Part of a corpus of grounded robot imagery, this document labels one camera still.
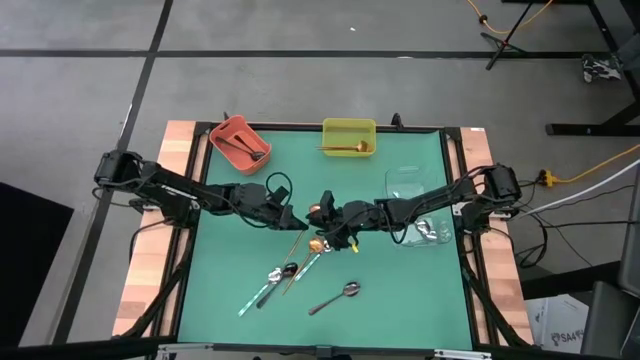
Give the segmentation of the yellow-green plastic bin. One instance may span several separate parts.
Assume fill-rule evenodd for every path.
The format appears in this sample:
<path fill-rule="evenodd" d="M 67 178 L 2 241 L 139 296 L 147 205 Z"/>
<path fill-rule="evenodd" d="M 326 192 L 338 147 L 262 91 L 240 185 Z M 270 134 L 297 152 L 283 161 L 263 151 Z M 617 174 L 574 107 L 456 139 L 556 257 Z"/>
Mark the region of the yellow-green plastic bin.
<path fill-rule="evenodd" d="M 369 157 L 376 151 L 376 131 L 373 119 L 326 118 L 319 149 L 332 157 Z"/>

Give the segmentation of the black desk frame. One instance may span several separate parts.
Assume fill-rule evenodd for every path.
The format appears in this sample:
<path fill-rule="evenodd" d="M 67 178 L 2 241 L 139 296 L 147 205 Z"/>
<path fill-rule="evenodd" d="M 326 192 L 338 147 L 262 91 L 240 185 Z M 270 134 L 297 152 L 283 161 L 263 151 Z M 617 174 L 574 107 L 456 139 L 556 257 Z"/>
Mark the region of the black desk frame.
<path fill-rule="evenodd" d="M 633 4 L 633 0 L 614 1 L 622 3 L 625 16 L 630 19 L 633 29 L 640 30 L 640 2 Z M 618 44 L 606 20 L 597 8 L 595 0 L 553 0 L 553 3 L 587 6 L 607 47 L 610 50 L 618 48 Z M 625 73 L 624 76 L 634 97 L 634 100 L 628 106 L 601 124 L 546 124 L 546 134 L 550 136 L 640 137 L 640 125 L 631 125 L 632 121 L 640 119 L 640 85 L 631 72 Z"/>

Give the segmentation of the white cardboard box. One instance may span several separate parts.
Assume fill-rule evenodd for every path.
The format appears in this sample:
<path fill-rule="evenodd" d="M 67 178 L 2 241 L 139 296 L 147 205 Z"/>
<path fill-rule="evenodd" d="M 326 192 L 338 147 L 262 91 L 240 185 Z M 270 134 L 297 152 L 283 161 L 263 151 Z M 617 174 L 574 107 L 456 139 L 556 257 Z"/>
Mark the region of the white cardboard box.
<path fill-rule="evenodd" d="M 589 307 L 563 294 L 525 301 L 534 344 L 543 350 L 578 354 Z"/>

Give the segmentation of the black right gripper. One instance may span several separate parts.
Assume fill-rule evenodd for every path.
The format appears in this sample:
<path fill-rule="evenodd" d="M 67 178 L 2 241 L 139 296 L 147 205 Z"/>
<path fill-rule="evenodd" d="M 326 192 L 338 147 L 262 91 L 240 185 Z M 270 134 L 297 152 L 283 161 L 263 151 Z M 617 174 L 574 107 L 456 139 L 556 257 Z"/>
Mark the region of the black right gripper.
<path fill-rule="evenodd" d="M 334 203 L 333 193 L 325 191 L 321 197 L 321 217 L 311 216 L 309 223 L 321 228 L 315 230 L 315 235 L 322 236 L 332 248 L 346 249 L 350 246 L 349 238 L 366 222 L 370 204 L 352 201 L 336 208 Z"/>

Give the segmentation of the black aluminium table frame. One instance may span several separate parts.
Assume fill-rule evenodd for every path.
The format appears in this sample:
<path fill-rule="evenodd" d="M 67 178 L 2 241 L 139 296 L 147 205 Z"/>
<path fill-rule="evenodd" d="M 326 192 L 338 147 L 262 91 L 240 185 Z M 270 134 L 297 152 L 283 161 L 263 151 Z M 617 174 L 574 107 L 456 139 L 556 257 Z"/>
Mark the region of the black aluminium table frame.
<path fill-rule="evenodd" d="M 321 128 L 316 124 L 286 124 L 286 123 L 260 123 L 257 125 L 258 133 L 264 137 L 267 131 L 286 131 L 286 132 L 317 132 L 321 136 Z M 442 153 L 444 158 L 445 173 L 447 181 L 445 184 L 451 183 L 456 177 L 464 174 L 467 170 L 467 163 L 464 159 L 462 143 L 459 139 L 458 131 L 452 128 L 429 128 L 429 127 L 405 127 L 396 128 L 392 126 L 384 127 L 381 134 L 384 133 L 406 133 L 406 134 L 427 134 L 436 133 L 440 137 Z M 461 233 L 456 228 L 456 219 L 450 209 L 442 209 L 438 214 L 444 218 L 450 227 L 453 235 L 451 243 L 454 243 L 458 252 L 459 268 L 463 282 L 463 289 L 466 299 L 467 313 L 469 317 L 471 346 L 467 350 L 486 349 L 494 356 L 501 356 L 509 351 L 524 348 L 527 341 L 520 338 L 514 328 L 512 328 L 506 320 L 499 314 L 496 306 L 489 299 L 488 284 L 485 279 L 482 267 L 472 267 L 465 253 L 462 243 Z M 170 322 L 169 330 L 166 335 L 159 338 L 159 344 L 163 351 L 180 352 L 188 347 L 206 348 L 218 351 L 243 351 L 243 352 L 276 352 L 276 353 L 306 353 L 314 355 L 315 346 L 287 346 L 287 345 L 244 345 L 244 344 L 215 344 L 215 343 L 195 343 L 182 342 L 178 338 L 180 321 L 184 307 L 184 300 L 187 290 L 187 282 L 193 252 L 195 248 L 195 240 L 199 227 L 199 221 L 194 231 L 187 238 L 188 256 L 186 265 L 181 276 L 181 282 L 177 289 L 177 296 L 171 301 L 170 307 L 173 312 L 173 319 Z M 492 339 L 488 344 L 484 345 L 480 336 L 482 333 L 501 332 L 501 339 Z M 399 355 L 399 354 L 420 354 L 423 356 L 434 356 L 442 350 L 459 350 L 446 348 L 433 349 L 399 349 L 399 348 L 349 348 L 349 347 L 333 347 L 333 356 L 341 354 L 357 355 L 357 354 L 382 354 L 382 355 Z"/>

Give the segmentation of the black panel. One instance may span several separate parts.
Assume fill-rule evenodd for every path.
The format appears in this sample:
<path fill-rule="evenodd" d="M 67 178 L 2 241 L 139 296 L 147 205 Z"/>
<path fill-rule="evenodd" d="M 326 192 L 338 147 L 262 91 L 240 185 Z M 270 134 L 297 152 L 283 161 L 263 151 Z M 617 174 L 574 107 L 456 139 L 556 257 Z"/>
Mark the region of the black panel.
<path fill-rule="evenodd" d="M 0 182 L 0 347 L 16 347 L 73 209 Z"/>

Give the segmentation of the clear plastic bin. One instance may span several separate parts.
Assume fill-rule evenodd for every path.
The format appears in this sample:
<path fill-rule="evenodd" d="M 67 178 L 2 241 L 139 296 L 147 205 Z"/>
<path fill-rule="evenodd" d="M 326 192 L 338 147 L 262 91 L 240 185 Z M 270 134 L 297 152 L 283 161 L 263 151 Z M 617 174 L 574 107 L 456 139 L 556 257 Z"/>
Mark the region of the clear plastic bin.
<path fill-rule="evenodd" d="M 385 191 L 387 198 L 413 198 L 427 191 L 433 190 L 434 186 L 430 184 L 436 177 L 430 173 L 430 170 L 420 166 L 406 166 L 390 169 L 385 174 Z M 437 242 L 425 242 L 420 234 L 416 231 L 414 223 L 418 220 L 427 220 L 431 226 L 431 230 L 436 234 L 436 227 L 441 222 L 446 222 L 437 212 L 419 216 L 413 223 L 408 225 L 404 230 L 394 233 L 396 240 L 401 240 L 397 244 L 403 247 L 425 247 L 441 245 Z"/>

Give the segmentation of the large shiny metal spoon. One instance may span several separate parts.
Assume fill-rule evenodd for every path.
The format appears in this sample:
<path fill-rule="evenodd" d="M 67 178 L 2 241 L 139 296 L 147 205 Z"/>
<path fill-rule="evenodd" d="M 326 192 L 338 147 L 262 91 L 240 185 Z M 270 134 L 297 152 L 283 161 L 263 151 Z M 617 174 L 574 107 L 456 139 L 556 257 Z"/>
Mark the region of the large shiny metal spoon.
<path fill-rule="evenodd" d="M 326 306 L 330 305 L 331 303 L 333 303 L 334 301 L 338 300 L 341 297 L 353 297 L 357 295 L 360 291 L 360 288 L 361 288 L 361 285 L 358 282 L 347 283 L 338 295 L 332 297 L 331 299 L 319 305 L 314 306 L 308 311 L 308 315 L 309 316 L 315 315 L 316 313 L 324 309 Z"/>

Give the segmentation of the person's shoe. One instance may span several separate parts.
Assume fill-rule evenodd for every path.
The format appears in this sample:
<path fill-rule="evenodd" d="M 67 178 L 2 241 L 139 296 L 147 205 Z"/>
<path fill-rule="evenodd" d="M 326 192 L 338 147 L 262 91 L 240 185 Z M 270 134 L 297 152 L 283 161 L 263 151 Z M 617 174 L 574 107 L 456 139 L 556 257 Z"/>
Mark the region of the person's shoe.
<path fill-rule="evenodd" d="M 591 83 L 598 79 L 620 80 L 621 66 L 615 56 L 596 58 L 592 54 L 585 54 L 581 59 L 583 80 Z"/>

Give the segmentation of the orange plastic bin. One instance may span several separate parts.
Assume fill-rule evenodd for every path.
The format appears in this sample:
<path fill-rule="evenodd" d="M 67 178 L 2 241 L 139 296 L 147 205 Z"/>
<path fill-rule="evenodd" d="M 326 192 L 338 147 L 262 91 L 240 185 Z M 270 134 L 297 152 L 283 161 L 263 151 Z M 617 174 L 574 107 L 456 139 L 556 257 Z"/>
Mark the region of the orange plastic bin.
<path fill-rule="evenodd" d="M 239 135 L 255 151 L 264 152 L 265 156 L 261 160 L 254 162 L 247 153 L 215 140 L 216 137 L 221 137 L 247 149 L 234 138 L 235 135 Z M 243 115 L 233 115 L 228 120 L 215 126 L 209 134 L 209 142 L 237 171 L 245 176 L 259 171 L 269 162 L 271 157 L 272 146 L 247 123 Z"/>

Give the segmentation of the black tripod stand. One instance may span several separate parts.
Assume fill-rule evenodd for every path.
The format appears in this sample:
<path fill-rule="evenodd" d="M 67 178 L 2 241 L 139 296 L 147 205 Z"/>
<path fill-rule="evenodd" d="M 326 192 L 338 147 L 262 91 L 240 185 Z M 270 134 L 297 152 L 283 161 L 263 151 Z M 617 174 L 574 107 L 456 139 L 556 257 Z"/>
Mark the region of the black tripod stand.
<path fill-rule="evenodd" d="M 490 40 L 494 43 L 494 45 L 496 46 L 496 50 L 493 53 L 492 57 L 490 58 L 489 62 L 487 63 L 485 69 L 487 71 L 490 71 L 495 63 L 498 61 L 498 59 L 504 55 L 514 55 L 516 58 L 519 58 L 523 55 L 527 54 L 527 51 L 517 47 L 515 45 L 512 45 L 510 43 L 511 38 L 513 37 L 513 35 L 516 33 L 516 31 L 519 29 L 519 27 L 522 25 L 522 23 L 524 22 L 524 19 L 526 17 L 526 15 L 528 14 L 529 10 L 531 9 L 533 3 L 530 2 L 527 7 L 524 9 L 524 11 L 522 12 L 522 14 L 520 15 L 520 17 L 518 18 L 518 20 L 516 21 L 516 23 L 513 25 L 513 27 L 510 29 L 510 31 L 507 33 L 507 35 L 504 38 L 498 38 L 496 36 L 490 35 L 486 32 L 481 32 L 480 35 L 485 39 L 485 40 Z"/>

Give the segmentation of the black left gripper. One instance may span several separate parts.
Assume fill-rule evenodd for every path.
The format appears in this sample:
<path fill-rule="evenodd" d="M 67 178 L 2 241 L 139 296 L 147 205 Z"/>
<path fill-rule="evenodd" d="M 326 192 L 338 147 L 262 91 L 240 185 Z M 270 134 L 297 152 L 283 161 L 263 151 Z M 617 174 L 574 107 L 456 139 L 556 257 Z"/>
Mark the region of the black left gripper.
<path fill-rule="evenodd" d="M 242 216 L 261 222 L 270 229 L 305 231 L 309 225 L 294 214 L 290 205 L 280 205 L 271 199 L 265 186 L 248 183 L 239 186 L 239 212 Z"/>

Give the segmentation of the dark grey chair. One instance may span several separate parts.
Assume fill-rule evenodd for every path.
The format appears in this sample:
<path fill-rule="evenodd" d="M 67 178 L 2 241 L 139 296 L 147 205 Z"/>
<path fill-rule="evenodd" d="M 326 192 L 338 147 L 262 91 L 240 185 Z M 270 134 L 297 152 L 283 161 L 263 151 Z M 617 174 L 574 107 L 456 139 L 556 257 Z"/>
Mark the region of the dark grey chair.
<path fill-rule="evenodd" d="M 580 353 L 640 360 L 640 168 L 625 241 L 612 281 L 597 281 Z"/>

